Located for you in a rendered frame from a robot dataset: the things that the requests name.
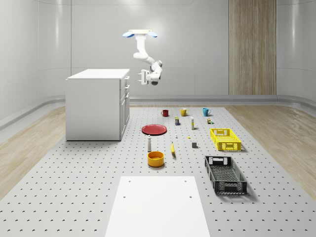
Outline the white board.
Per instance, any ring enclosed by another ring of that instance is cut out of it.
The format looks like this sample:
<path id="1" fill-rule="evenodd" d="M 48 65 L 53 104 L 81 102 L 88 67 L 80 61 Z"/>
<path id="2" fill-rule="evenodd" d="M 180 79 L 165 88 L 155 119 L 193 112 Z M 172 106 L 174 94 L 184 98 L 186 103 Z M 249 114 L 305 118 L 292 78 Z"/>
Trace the white board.
<path id="1" fill-rule="evenodd" d="M 210 237 L 193 176 L 122 176 L 105 237 Z"/>

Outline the white cabinet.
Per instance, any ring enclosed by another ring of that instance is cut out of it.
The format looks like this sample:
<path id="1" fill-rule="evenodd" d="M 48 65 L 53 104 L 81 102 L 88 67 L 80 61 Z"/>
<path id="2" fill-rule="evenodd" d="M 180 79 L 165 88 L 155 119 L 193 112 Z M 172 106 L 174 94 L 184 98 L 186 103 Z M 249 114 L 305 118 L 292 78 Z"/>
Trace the white cabinet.
<path id="1" fill-rule="evenodd" d="M 87 69 L 66 79 L 66 140 L 120 141 L 129 120 L 129 69 Z"/>

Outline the yellow bowl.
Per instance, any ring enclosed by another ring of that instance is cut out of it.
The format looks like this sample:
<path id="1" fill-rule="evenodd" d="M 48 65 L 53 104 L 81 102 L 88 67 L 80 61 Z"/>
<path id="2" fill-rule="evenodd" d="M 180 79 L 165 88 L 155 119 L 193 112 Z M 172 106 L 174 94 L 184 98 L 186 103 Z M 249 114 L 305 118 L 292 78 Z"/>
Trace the yellow bowl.
<path id="1" fill-rule="evenodd" d="M 159 151 L 148 153 L 148 165 L 152 167 L 160 167 L 164 164 L 164 154 Z"/>

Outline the red plate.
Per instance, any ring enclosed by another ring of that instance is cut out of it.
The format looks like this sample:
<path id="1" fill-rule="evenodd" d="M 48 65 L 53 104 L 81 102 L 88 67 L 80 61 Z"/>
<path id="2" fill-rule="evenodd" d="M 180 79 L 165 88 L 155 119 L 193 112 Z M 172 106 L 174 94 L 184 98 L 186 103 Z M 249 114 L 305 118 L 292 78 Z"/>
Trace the red plate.
<path id="1" fill-rule="evenodd" d="M 147 135 L 158 136 L 167 132 L 167 128 L 160 124 L 149 124 L 142 127 L 142 132 Z"/>

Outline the yellow basket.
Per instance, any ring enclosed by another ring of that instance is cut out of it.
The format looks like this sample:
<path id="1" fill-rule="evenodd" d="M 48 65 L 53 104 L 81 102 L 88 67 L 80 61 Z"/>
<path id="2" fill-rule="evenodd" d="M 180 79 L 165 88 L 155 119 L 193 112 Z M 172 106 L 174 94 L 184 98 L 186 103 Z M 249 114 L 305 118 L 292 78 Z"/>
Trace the yellow basket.
<path id="1" fill-rule="evenodd" d="M 241 141 L 229 128 L 211 128 L 210 136 L 219 151 L 241 150 Z"/>

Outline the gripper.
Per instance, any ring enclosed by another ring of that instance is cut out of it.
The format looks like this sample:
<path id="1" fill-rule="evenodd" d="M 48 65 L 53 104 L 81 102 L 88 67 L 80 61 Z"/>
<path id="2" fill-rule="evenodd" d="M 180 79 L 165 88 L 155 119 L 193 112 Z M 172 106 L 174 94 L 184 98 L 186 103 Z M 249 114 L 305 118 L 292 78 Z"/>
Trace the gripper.
<path id="1" fill-rule="evenodd" d="M 148 81 L 146 78 L 147 74 L 148 74 L 148 70 L 144 70 L 144 69 L 142 69 L 141 72 L 138 74 L 140 75 L 140 79 L 138 81 L 140 81 L 142 85 L 148 84 Z"/>

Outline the dark grey basket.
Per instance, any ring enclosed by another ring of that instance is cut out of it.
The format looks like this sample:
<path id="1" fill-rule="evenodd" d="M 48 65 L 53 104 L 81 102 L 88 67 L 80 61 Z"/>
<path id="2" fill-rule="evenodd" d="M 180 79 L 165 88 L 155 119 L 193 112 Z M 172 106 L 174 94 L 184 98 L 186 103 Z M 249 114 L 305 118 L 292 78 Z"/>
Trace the dark grey basket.
<path id="1" fill-rule="evenodd" d="M 204 159 L 214 192 L 219 194 L 247 193 L 247 181 L 231 157 L 205 156 Z"/>

